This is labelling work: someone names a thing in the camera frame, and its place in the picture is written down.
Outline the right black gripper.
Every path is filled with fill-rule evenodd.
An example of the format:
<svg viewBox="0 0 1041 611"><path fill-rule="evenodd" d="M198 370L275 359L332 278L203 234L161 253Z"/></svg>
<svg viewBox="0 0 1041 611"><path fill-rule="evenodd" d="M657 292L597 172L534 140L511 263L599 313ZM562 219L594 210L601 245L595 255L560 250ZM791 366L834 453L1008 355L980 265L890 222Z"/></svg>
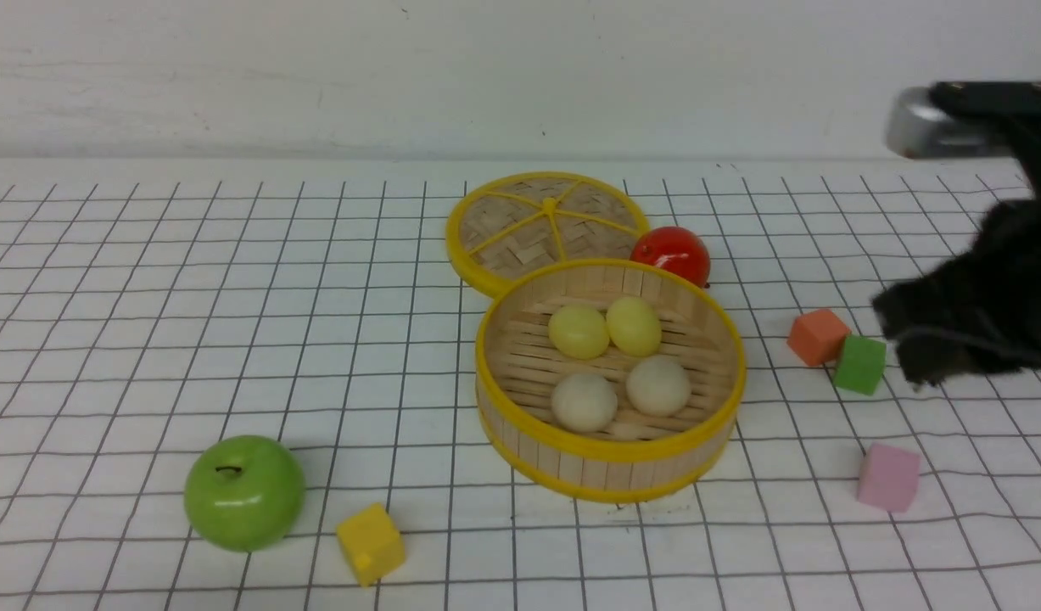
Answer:
<svg viewBox="0 0 1041 611"><path fill-rule="evenodd" d="M1041 154L1017 159L1031 197L997 201L966 251L873 298L910 387L1041 370Z"/></svg>

